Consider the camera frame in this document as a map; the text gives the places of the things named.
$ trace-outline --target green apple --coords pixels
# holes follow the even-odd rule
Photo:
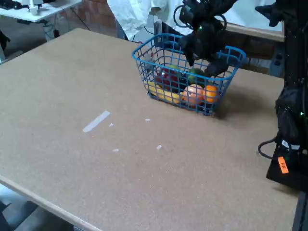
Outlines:
[[[204,72],[203,70],[199,69],[199,68],[193,68],[189,71],[189,73],[191,74],[195,74],[195,75],[200,75],[200,76],[204,76]],[[189,84],[198,84],[200,86],[202,86],[203,88],[205,87],[205,79],[198,77],[197,76],[193,76],[193,75],[188,75],[188,81]]]

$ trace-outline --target black equipment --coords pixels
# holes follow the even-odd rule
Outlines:
[[[190,65],[195,60],[206,59],[211,70],[215,70],[208,74],[220,73],[223,64],[215,53],[225,47],[222,39],[227,21],[222,14],[236,1],[183,0],[183,4],[175,9],[177,26],[193,30],[179,41]],[[185,26],[176,21],[178,9]],[[269,19],[270,26],[284,21],[286,55],[284,88],[275,106],[278,133],[272,140],[261,143],[258,150],[263,157],[271,159],[268,179],[308,193],[308,1],[276,0],[272,5],[258,6],[256,10]],[[224,23],[215,16],[220,16]],[[261,151],[263,145],[271,142],[276,142],[273,156]]]
[[[0,8],[3,8],[5,10],[9,9],[16,9],[19,10],[23,6],[20,2],[12,1],[12,0],[0,0]]]

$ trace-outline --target floor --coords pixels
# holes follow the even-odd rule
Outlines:
[[[116,36],[116,30],[99,26],[87,25],[91,31]],[[60,31],[60,35],[75,28],[87,29],[81,22],[67,21],[65,17],[57,17],[55,28]],[[31,23],[29,25],[18,23],[14,18],[0,16],[0,30],[11,40],[4,50],[5,56],[16,51],[27,52],[46,42],[42,24]]]
[[[69,30],[80,27],[84,28],[81,22],[67,21],[66,18],[57,16],[55,27],[64,34]],[[110,36],[116,36],[116,30],[98,25],[87,25],[91,31],[95,31]],[[0,30],[10,38],[7,48],[4,50],[5,56],[15,53],[16,51],[27,52],[46,42],[42,24],[31,23],[29,25],[20,24],[16,19],[0,16]],[[0,185],[0,201],[5,201],[4,191],[7,189]],[[7,220],[13,217],[26,202],[26,199],[15,195],[14,203],[10,204],[4,211],[3,215]],[[49,213],[43,208],[38,207],[17,229],[16,231],[68,231],[72,230],[71,226]]]

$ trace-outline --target orange label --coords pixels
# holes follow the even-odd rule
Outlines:
[[[282,156],[278,157],[279,166],[281,169],[282,174],[286,174],[289,172],[287,164]]]

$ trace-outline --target white desk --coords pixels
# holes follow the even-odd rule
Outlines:
[[[82,0],[57,0],[56,2],[46,3],[43,4],[42,7],[39,9],[38,15],[32,15],[27,8],[22,8],[20,10],[5,10],[0,8],[0,15],[36,23],[43,19],[48,20],[53,15],[56,15],[57,13],[60,13],[67,8],[72,8],[81,3]],[[43,27],[47,41],[49,41],[53,37],[52,27],[53,26]],[[0,64],[14,58],[15,56],[16,55],[13,55],[13,57],[5,58],[3,50],[0,46]]]
[[[0,15],[30,22],[38,22],[42,19],[50,18],[51,16],[60,13],[67,8],[74,7],[81,3],[82,0],[57,0],[56,2],[43,4],[38,11],[38,15],[32,15],[27,8],[22,8],[20,10],[0,9]]]

